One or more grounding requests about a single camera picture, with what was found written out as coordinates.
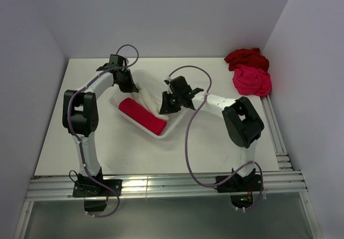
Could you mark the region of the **white t shirt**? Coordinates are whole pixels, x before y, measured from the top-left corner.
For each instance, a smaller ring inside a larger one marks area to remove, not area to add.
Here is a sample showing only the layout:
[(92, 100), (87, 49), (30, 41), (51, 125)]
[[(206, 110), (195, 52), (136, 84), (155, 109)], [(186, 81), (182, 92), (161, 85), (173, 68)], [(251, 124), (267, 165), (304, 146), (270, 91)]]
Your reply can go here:
[(166, 114), (159, 114), (161, 105), (151, 96), (149, 91), (139, 83), (135, 86), (138, 89), (138, 92), (132, 92), (133, 99), (153, 116), (161, 120), (168, 121), (169, 117)]

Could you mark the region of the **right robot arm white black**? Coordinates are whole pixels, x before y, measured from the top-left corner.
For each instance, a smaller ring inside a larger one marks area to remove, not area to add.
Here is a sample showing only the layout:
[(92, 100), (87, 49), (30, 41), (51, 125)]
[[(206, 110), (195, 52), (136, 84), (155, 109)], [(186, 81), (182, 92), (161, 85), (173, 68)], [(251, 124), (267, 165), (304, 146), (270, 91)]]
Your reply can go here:
[(194, 110), (184, 139), (184, 154), (189, 174), (196, 179), (188, 154), (191, 124), (198, 112), (205, 111), (224, 120), (230, 139), (239, 148), (230, 177), (233, 177), (233, 186), (237, 190), (245, 190), (252, 182), (250, 175), (255, 172), (256, 145), (264, 130), (264, 123), (250, 100), (247, 97), (230, 99), (212, 95), (209, 93), (210, 89), (192, 89), (183, 76), (174, 79), (168, 77), (164, 82), (168, 90), (162, 93), (161, 114), (177, 113), (182, 108)]

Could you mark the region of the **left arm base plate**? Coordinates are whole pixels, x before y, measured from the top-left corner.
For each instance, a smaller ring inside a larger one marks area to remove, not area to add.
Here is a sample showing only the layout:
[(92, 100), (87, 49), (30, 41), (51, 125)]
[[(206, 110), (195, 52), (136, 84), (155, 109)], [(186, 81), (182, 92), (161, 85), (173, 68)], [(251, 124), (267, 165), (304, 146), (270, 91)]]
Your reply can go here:
[[(94, 217), (106, 217), (113, 214), (119, 207), (119, 197), (121, 195), (121, 179), (104, 179), (102, 170), (96, 176), (83, 176), (75, 170), (70, 170), (69, 179), (74, 183), (73, 198), (84, 199), (84, 210), (87, 214)], [(109, 197), (117, 198), (117, 205), (114, 211), (103, 214)]]

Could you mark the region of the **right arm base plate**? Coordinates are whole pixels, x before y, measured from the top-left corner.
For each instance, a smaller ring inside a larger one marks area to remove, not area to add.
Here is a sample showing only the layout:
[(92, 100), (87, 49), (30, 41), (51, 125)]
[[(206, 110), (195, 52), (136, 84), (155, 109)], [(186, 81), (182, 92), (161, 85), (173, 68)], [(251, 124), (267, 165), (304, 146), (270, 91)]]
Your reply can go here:
[(218, 193), (259, 192), (261, 189), (261, 176), (254, 171), (246, 177), (234, 175), (227, 182), (216, 186)]

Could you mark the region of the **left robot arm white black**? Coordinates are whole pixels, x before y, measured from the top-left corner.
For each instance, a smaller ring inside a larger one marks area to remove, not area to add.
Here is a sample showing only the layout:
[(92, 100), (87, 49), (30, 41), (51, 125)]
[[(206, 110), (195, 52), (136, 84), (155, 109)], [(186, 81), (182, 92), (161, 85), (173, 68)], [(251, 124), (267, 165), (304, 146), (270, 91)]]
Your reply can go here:
[(63, 95), (62, 124), (73, 136), (80, 163), (79, 174), (89, 177), (85, 189), (91, 195), (100, 195), (105, 183), (97, 178), (101, 166), (97, 158), (95, 131), (99, 123), (97, 99), (110, 87), (117, 85), (121, 92), (138, 92), (128, 60), (111, 54), (109, 61), (96, 70), (96, 75), (77, 90), (66, 90)]

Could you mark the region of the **white plastic basket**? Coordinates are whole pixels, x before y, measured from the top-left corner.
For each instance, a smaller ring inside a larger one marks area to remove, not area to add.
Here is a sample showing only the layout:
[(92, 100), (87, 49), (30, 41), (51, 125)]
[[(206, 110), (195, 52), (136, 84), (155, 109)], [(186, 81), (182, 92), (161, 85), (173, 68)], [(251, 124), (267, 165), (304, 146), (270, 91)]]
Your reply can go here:
[(167, 85), (144, 70), (135, 70), (132, 76), (139, 91), (124, 93), (116, 87), (109, 98), (110, 107), (152, 137), (164, 139), (183, 119), (187, 110), (160, 114), (162, 93), (167, 90)]

